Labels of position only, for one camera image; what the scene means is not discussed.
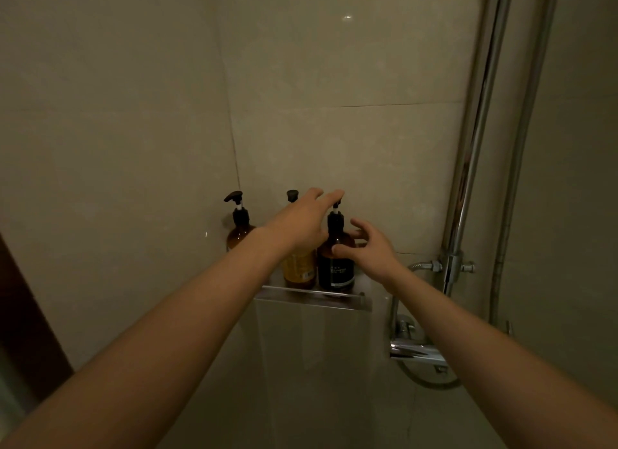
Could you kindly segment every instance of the clear acrylic shelf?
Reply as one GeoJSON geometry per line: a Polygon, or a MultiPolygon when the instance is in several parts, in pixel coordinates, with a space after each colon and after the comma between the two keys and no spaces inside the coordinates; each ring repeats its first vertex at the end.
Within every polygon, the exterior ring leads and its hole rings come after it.
{"type": "Polygon", "coordinates": [[[312,289],[288,288],[283,273],[278,268],[267,284],[259,290],[255,299],[371,312],[371,298],[368,297],[370,289],[371,280],[359,269],[355,273],[354,288],[348,293],[326,291],[321,289],[317,282],[312,289]]]}

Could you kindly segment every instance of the yellow label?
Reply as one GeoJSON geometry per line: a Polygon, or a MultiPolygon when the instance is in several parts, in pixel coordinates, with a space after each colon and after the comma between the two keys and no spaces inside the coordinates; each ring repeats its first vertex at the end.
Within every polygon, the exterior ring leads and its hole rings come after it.
{"type": "Polygon", "coordinates": [[[315,277],[315,259],[313,252],[292,254],[282,264],[283,276],[291,283],[304,283],[315,277]]]}

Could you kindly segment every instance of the black label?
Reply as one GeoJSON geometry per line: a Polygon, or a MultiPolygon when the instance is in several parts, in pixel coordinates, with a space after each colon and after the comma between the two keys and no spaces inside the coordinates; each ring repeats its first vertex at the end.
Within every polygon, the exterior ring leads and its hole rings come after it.
{"type": "Polygon", "coordinates": [[[318,256],[318,279],[325,289],[348,289],[354,282],[354,262],[349,258],[318,256]]]}

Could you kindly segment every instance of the bottle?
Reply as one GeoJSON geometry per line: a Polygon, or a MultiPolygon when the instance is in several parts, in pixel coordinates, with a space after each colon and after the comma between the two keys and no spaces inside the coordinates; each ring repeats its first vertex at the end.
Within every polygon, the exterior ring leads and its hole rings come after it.
{"type": "MultiPolygon", "coordinates": [[[[298,191],[287,192],[287,201],[298,200],[298,191]]],[[[289,288],[309,289],[315,284],[315,251],[292,254],[281,264],[283,278],[289,288]]]]}
{"type": "Polygon", "coordinates": [[[255,226],[249,224],[249,212],[242,206],[242,192],[234,191],[223,201],[229,202],[230,200],[234,201],[236,205],[240,205],[240,208],[236,207],[232,212],[236,227],[228,234],[228,240],[226,242],[228,250],[234,249],[239,242],[245,239],[247,234],[255,229],[255,226]]]}
{"type": "Polygon", "coordinates": [[[318,248],[318,281],[323,289],[348,291],[354,286],[354,262],[349,258],[334,258],[332,247],[344,244],[356,247],[350,234],[344,232],[344,215],[338,208],[341,201],[332,206],[328,215],[328,239],[318,248]]]}

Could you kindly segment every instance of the shampoo bottle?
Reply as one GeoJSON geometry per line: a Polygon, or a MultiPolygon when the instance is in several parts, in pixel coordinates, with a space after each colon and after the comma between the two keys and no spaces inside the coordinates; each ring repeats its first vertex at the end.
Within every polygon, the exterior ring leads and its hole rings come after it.
{"type": "Polygon", "coordinates": [[[332,206],[328,215],[328,239],[318,248],[318,281],[323,289],[348,291],[354,286],[354,262],[349,258],[334,258],[332,247],[345,244],[356,247],[350,234],[344,232],[344,215],[338,208],[341,202],[332,206]]]}
{"type": "MultiPolygon", "coordinates": [[[[287,192],[287,201],[298,200],[298,191],[287,192]]],[[[296,252],[281,264],[283,277],[289,288],[309,289],[315,284],[315,251],[296,252]]]]}
{"type": "Polygon", "coordinates": [[[223,201],[229,202],[230,200],[234,201],[237,206],[232,212],[232,218],[234,218],[236,227],[228,234],[226,242],[228,250],[234,249],[239,242],[245,239],[247,234],[255,229],[255,226],[249,224],[249,212],[242,206],[242,192],[232,192],[223,201]]]}

